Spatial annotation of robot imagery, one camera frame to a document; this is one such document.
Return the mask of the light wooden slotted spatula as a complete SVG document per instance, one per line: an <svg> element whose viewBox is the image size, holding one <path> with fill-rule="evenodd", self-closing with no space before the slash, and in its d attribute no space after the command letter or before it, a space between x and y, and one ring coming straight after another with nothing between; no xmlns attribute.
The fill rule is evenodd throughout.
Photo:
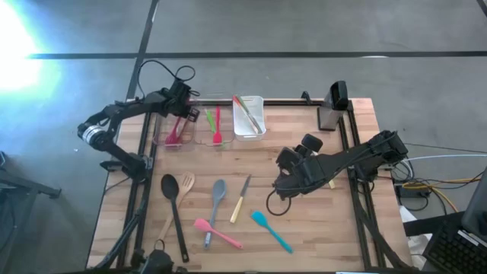
<svg viewBox="0 0 487 274"><path fill-rule="evenodd" d="M195 175L193 173L190 173L190 172L183 173L182 179L178 183L179 194L177 195L177 198L176 198L176 206L177 207L179 207L179 205L182 202L185 195L193 188L194 183L195 183ZM161 233L159 234L158 239L160 241L164 240L164 237L165 237L167 231L169 230L172 221L173 221L173 213L171 212L167 216L167 219L164 223L164 226L161 230Z"/></svg>

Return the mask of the red silicone spatula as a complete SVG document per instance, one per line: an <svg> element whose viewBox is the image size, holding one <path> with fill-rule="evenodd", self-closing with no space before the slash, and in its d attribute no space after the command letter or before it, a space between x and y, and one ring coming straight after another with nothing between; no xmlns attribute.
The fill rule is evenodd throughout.
<svg viewBox="0 0 487 274"><path fill-rule="evenodd" d="M215 132L213 136L214 145L220 145L222 143L222 136L220 132L220 118L221 118L221 110L220 107L217 106L215 109L215 118L214 118L214 124L215 124Z"/></svg>

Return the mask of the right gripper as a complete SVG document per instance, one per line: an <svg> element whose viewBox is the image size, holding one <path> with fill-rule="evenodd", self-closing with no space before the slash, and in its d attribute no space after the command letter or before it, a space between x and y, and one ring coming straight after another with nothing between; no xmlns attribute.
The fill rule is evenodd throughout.
<svg viewBox="0 0 487 274"><path fill-rule="evenodd" d="M314 135L306 134L302 145L311 151L319 152L323 141ZM281 200L295 197L295 191L312 192L331 180L331 173L325 167L320 155L301 159L291 168L293 178L278 178L274 182L275 192Z"/></svg>

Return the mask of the orange-handled knife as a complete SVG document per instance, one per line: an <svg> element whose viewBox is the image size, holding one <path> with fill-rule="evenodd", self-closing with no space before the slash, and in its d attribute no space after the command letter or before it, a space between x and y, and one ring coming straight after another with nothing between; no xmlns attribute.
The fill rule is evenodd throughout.
<svg viewBox="0 0 487 274"><path fill-rule="evenodd" d="M236 97L235 97L235 96L236 96L236 95L234 95L234 96L233 96L233 101L234 101L234 102L235 102L235 103L236 103L236 104L239 106L239 108L240 108L240 105L238 104L238 102L237 102L237 100L236 100Z"/></svg>

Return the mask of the green silicone spatula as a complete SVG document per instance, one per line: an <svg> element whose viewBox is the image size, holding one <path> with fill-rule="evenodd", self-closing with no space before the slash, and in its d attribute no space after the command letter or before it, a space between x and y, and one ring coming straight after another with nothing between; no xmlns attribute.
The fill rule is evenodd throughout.
<svg viewBox="0 0 487 274"><path fill-rule="evenodd" d="M215 118L215 116L213 116L212 112L210 110L207 110L207 109L205 109L205 114L206 114L208 123L210 125L210 130L212 131L213 136L214 136L214 132L215 132L214 118ZM223 145L224 145L224 143L223 143L223 137L222 137L222 143L220 145L214 145L214 146L223 146Z"/></svg>

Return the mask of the clear plastic bin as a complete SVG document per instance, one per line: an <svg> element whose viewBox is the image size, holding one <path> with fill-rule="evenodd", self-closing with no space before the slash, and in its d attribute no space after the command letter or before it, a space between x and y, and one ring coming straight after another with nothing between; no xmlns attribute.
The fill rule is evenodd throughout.
<svg viewBox="0 0 487 274"><path fill-rule="evenodd" d="M167 117L163 117L159 114L156 115L156 120L155 120L155 128L154 128L154 136L152 137L151 142L156 145L156 146L161 146L164 148L168 149L177 149L181 148L184 145L188 145L193 141L193 138L195 136L195 129L196 129L196 123L195 122L189 122L185 134L183 136L183 143L178 145L178 146L165 146L164 141L167 137L167 135L171 132L174 123L176 122L176 119L179 116L174 116L172 114L169 114Z"/></svg>
<svg viewBox="0 0 487 274"><path fill-rule="evenodd" d="M215 116L215 109L219 106L221 110L221 134L223 137L223 146L214 146L212 144L213 133L210 130L205 109L210 110ZM230 100L197 100L196 107L200 110L200 116L196 122L194 142L198 145L205 145L213 148L223 148L228 146L234 140L234 121L233 108Z"/></svg>

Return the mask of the white plastic bin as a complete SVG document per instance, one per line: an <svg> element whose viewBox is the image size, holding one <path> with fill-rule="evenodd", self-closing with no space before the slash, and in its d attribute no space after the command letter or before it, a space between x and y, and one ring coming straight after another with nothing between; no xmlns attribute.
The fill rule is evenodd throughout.
<svg viewBox="0 0 487 274"><path fill-rule="evenodd" d="M249 142L259 141L263 139L266 134L265 114L264 114L264 99L260 96L241 96L250 114L257 121L261 128L261 133L256 133L250 120L245 115L240 105L233 100L233 121L234 121L234 135L238 141Z"/></svg>

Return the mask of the black plastic ladle spoon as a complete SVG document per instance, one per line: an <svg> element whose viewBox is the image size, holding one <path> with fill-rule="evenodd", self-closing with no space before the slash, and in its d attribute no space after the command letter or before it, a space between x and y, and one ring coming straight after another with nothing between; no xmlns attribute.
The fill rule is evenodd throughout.
<svg viewBox="0 0 487 274"><path fill-rule="evenodd" d="M173 221L175 224L177 239L180 248L180 254L184 263L189 262L189 254L186 248L186 242L183 234L183 229L180 223L179 213L177 210L177 196L179 194L179 185L176 178L171 174L165 174L161 179L161 190L164 196L170 200Z"/></svg>

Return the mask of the teal silicone spatula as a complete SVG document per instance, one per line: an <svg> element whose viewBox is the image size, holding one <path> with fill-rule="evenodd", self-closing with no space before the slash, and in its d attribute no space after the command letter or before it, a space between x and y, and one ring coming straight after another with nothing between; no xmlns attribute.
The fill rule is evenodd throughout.
<svg viewBox="0 0 487 274"><path fill-rule="evenodd" d="M254 211L250 215L250 217L260 226L264 227L265 229L268 230L268 232L279 242L279 244L282 246L282 248L288 252L288 253L293 253L294 250L293 248L279 235L277 234L269 225L267 218L263 213L260 211Z"/></svg>

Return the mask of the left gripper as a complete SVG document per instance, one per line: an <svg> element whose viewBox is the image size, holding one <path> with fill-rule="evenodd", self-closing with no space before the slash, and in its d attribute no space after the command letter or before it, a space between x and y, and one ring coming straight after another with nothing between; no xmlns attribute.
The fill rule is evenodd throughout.
<svg viewBox="0 0 487 274"><path fill-rule="evenodd" d="M188 104L191 87L181 80L175 80L167 95L167 111L171 114L189 114L186 118L190 122L196 122L200 110L194 104Z"/></svg>

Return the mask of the pink silicone spatula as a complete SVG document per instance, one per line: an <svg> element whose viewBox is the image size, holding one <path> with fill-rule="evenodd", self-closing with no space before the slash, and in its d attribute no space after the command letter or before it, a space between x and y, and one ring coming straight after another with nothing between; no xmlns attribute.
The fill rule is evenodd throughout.
<svg viewBox="0 0 487 274"><path fill-rule="evenodd" d="M233 245L234 247L238 248L238 249L242 249L243 248L243 244L239 241L236 241L235 239L231 238L231 237L228 237L227 235L225 234L222 234L220 231L217 231L215 230L210 224L208 221L206 221L205 219L203 218L197 218L195 221L194 221L194 224L193 226L197 229L199 229L200 231L204 231L204 232L209 232L209 233L212 233L212 234L216 234L218 235L219 237L221 237L222 239L224 239L225 241L227 241L229 244Z"/></svg>

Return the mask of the black aluminium table frame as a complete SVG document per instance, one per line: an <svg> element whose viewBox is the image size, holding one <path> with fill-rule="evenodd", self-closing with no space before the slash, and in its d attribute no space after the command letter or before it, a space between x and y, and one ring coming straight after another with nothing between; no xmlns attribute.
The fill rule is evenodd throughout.
<svg viewBox="0 0 487 274"><path fill-rule="evenodd" d="M142 249L150 253L171 213L170 201L161 191L161 178L172 174L178 180L183 173L195 175L193 188L185 195L178 212L189 252L186 268L190 272L335 272L364 268L359 243L352 192L346 172L334 180L335 189L322 187L307 195L281 201L272 193L279 169L278 153L284 147L299 144L306 134L323 141L324 154L340 152L354 145L350 126L333 132L317 128L317 105L302 99L268 99L264 103L266 134L262 140L241 142L236 139L223 148L198 145L194 140L177 149L149 142L146 152L153 157L154 172L148 211L142 223ZM247 177L250 184L237 220L231 215ZM212 234L209 249L203 247L207 232L193 226L197 218L210 221L212 188L217 180L226 182L227 191L220 202L213 228L243 244L238 249ZM250 215L260 211L271 228L294 250L286 252L267 229ZM175 228L169 228L165 250L175 266L183 261Z"/></svg>

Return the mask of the large cream-handled table knife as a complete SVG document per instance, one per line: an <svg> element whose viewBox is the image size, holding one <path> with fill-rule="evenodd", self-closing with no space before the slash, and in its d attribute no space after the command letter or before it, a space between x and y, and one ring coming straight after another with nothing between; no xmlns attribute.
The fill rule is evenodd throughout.
<svg viewBox="0 0 487 274"><path fill-rule="evenodd" d="M247 192L247 188L248 188L248 186L250 184L251 177L252 177L251 175L249 175L247 177L247 179L246 179L246 181L245 181L245 183L243 185L243 188L240 191L240 197L239 197L239 199L237 201L237 204L236 204L236 206L234 208L234 211L233 211L233 213L231 215L231 219L230 219L230 223L231 224L234 224L236 222L236 220L237 220L237 217L238 217L240 208L241 208L242 203L243 203L243 200L244 200L244 196L245 196L245 194Z"/></svg>

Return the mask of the red slotted spoon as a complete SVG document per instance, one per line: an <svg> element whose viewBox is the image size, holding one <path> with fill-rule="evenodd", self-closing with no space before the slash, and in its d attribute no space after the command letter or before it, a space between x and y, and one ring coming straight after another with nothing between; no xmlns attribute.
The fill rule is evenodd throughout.
<svg viewBox="0 0 487 274"><path fill-rule="evenodd" d="M182 118L178 117L173 125L171 132L167 135L164 145L173 147L180 145L180 134L181 134Z"/></svg>

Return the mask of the gray spoon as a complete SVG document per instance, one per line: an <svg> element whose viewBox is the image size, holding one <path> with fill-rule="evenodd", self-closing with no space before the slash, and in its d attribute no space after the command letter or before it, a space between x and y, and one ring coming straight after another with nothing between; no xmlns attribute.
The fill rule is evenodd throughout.
<svg viewBox="0 0 487 274"><path fill-rule="evenodd" d="M212 188L212 201L213 201L213 208L212 208L212 215L210 221L208 222L212 227L215 223L216 212L220 202L223 200L227 191L226 182L222 179L217 180ZM205 236L205 241L203 247L205 250L209 249L212 239L212 232L207 232Z"/></svg>

